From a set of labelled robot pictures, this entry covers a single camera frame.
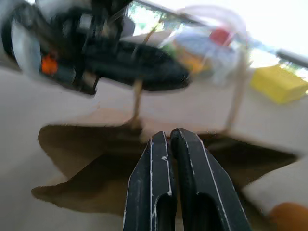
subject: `orange part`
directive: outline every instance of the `orange part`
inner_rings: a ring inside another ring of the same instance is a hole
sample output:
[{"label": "orange part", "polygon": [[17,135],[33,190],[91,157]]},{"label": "orange part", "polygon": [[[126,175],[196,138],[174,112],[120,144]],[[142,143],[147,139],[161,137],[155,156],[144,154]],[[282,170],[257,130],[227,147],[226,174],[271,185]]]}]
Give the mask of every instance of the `orange part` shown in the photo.
[{"label": "orange part", "polygon": [[53,75],[58,71],[58,64],[55,59],[47,55],[42,60],[42,72],[47,75]]},{"label": "orange part", "polygon": [[283,203],[272,209],[269,214],[277,231],[307,231],[308,208],[294,203]]}]

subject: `yellow sponge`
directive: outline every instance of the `yellow sponge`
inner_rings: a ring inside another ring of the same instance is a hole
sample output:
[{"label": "yellow sponge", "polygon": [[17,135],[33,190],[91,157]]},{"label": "yellow sponge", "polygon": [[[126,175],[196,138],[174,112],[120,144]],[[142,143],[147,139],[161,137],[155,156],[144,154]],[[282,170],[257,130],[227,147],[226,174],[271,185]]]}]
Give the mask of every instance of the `yellow sponge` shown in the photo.
[{"label": "yellow sponge", "polygon": [[250,84],[279,104],[299,100],[308,90],[308,82],[279,65],[258,68]]}]

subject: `wooden stick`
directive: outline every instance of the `wooden stick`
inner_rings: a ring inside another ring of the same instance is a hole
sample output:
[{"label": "wooden stick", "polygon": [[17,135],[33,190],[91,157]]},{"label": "wooden stick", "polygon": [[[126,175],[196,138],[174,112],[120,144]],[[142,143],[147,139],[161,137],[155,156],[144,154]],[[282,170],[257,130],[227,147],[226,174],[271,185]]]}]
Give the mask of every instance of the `wooden stick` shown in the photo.
[{"label": "wooden stick", "polygon": [[[161,22],[161,19],[157,23],[157,25],[147,34],[145,37],[143,44],[146,44],[151,35],[156,31],[157,26]],[[136,129],[139,126],[139,111],[140,111],[140,102],[141,102],[141,93],[142,93],[142,80],[137,79],[134,84],[134,91],[135,91],[135,105],[134,105],[134,112],[133,118],[131,119],[131,128]]]},{"label": "wooden stick", "polygon": [[234,88],[234,95],[232,99],[231,109],[229,111],[227,122],[225,128],[222,133],[227,134],[233,127],[235,120],[237,118],[240,106],[243,101],[244,91],[245,91],[245,83],[247,80],[247,53],[245,51],[241,51],[241,59],[239,62],[239,68],[237,71],[237,78],[236,78],[236,86]]},{"label": "wooden stick", "polygon": [[134,84],[135,91],[135,105],[133,118],[131,120],[132,129],[136,129],[139,125],[139,111],[140,111],[140,102],[141,102],[141,92],[142,92],[142,81],[136,80]]}]

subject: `white wheel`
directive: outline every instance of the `white wheel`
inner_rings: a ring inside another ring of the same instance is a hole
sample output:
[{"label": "white wheel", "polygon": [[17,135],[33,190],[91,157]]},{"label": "white wheel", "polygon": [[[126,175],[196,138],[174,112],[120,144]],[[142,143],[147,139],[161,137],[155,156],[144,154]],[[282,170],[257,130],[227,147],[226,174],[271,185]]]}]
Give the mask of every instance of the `white wheel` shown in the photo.
[{"label": "white wheel", "polygon": [[33,80],[52,83],[39,73],[41,55],[39,41],[16,21],[12,22],[12,44],[19,68]]},{"label": "white wheel", "polygon": [[2,0],[0,2],[0,61],[5,66],[19,69],[12,52],[12,11],[24,0]]}]

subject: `plastic bag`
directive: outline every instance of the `plastic bag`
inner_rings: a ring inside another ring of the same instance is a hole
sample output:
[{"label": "plastic bag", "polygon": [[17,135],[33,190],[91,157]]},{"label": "plastic bag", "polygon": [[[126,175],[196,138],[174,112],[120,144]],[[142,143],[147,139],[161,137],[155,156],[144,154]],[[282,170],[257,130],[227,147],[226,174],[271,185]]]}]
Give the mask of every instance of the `plastic bag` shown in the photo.
[{"label": "plastic bag", "polygon": [[160,47],[182,63],[192,76],[211,77],[214,83],[225,83],[234,73],[241,58],[240,49],[247,42],[245,24],[239,25],[239,18],[219,7],[190,7],[182,11],[195,12],[194,16],[198,17],[201,14],[204,26],[182,26]]}]

